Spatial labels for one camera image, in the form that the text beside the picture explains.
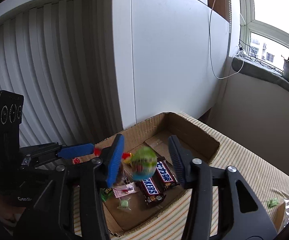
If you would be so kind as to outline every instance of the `window sill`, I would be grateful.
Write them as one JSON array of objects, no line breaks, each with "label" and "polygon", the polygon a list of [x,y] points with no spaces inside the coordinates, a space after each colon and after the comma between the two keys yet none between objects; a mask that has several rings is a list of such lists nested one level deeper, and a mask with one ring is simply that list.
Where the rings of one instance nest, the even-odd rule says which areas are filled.
[{"label": "window sill", "polygon": [[[235,56],[233,58],[231,67],[233,68],[234,71],[238,72],[239,69],[241,68],[241,65],[242,65],[242,58]],[[280,73],[271,70],[269,68],[266,68],[264,66],[261,66],[257,62],[253,62],[245,58],[243,68],[239,73],[276,84],[289,92],[289,82],[285,80],[283,77],[281,77]]]}]

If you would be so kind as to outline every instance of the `blue gripper pad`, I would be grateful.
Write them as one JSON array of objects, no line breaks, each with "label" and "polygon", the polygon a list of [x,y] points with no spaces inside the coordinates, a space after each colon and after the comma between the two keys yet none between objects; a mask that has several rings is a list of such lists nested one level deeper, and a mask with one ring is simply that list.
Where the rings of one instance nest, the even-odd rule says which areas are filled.
[{"label": "blue gripper pad", "polygon": [[63,147],[58,153],[58,157],[64,159],[73,159],[75,157],[80,157],[94,152],[94,145],[92,143],[85,143],[73,146]]},{"label": "blue gripper pad", "polygon": [[117,134],[111,147],[112,149],[110,149],[110,152],[113,151],[113,153],[108,165],[108,176],[107,176],[108,188],[111,188],[113,183],[117,179],[122,153],[124,150],[124,136],[122,134]]}]

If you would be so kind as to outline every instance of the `metal screw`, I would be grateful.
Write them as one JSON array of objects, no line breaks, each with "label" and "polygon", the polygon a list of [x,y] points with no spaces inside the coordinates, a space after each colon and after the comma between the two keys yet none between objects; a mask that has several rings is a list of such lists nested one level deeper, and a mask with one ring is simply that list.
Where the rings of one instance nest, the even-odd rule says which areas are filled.
[{"label": "metal screw", "polygon": [[199,164],[202,163],[202,160],[201,160],[201,159],[198,159],[198,158],[194,158],[194,159],[192,160],[192,162],[193,162],[194,164],[199,165]]},{"label": "metal screw", "polygon": [[100,163],[102,163],[102,159],[97,158],[97,157],[96,157],[96,158],[93,158],[91,161],[92,161],[93,164],[100,164]]},{"label": "metal screw", "polygon": [[235,166],[228,166],[227,169],[230,172],[236,172],[237,171],[237,168]]},{"label": "metal screw", "polygon": [[63,164],[60,164],[60,165],[56,166],[55,170],[56,171],[64,171],[65,170],[65,166]]},{"label": "metal screw", "polygon": [[21,163],[21,165],[29,165],[31,161],[31,158],[30,157],[25,157]]}]

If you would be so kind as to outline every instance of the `camera lens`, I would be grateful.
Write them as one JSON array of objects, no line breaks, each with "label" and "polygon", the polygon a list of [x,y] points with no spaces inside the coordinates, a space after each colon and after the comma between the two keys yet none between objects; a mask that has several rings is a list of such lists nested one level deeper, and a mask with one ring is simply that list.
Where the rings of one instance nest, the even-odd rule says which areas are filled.
[{"label": "camera lens", "polygon": [[21,118],[21,114],[22,114],[22,107],[19,106],[19,107],[18,107],[18,119]]},{"label": "camera lens", "polygon": [[17,107],[15,105],[12,105],[10,108],[10,122],[14,122],[16,117]]},{"label": "camera lens", "polygon": [[1,111],[1,123],[5,124],[8,119],[8,108],[4,106]]}]

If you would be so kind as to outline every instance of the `cardboard box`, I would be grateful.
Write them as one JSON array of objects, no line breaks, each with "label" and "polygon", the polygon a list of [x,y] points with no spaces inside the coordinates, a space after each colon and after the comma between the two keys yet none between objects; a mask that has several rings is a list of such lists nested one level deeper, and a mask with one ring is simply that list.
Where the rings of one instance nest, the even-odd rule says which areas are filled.
[{"label": "cardboard box", "polygon": [[[125,152],[135,153],[143,146],[151,147],[157,156],[163,156],[168,161],[172,172],[172,161],[168,150],[168,137],[177,135],[182,146],[189,149],[193,156],[210,163],[215,157],[219,142],[206,132],[174,113],[161,113],[150,119],[120,132],[125,137]],[[115,135],[98,143],[97,148],[103,149],[112,144]],[[88,161],[94,155],[81,157],[81,161]],[[131,169],[125,165],[128,177],[131,177]],[[181,186],[173,187],[166,191],[164,201],[155,207],[147,208],[141,192],[130,194],[131,211],[126,212],[117,209],[119,199],[112,197],[104,203],[104,213],[109,231],[115,236],[121,236],[127,232],[142,227],[155,219],[172,203],[184,195],[186,191]]]},{"label": "cardboard box", "polygon": [[278,206],[276,215],[273,220],[274,227],[276,228],[277,232],[281,231],[281,225],[286,213],[286,203],[282,203]]}]

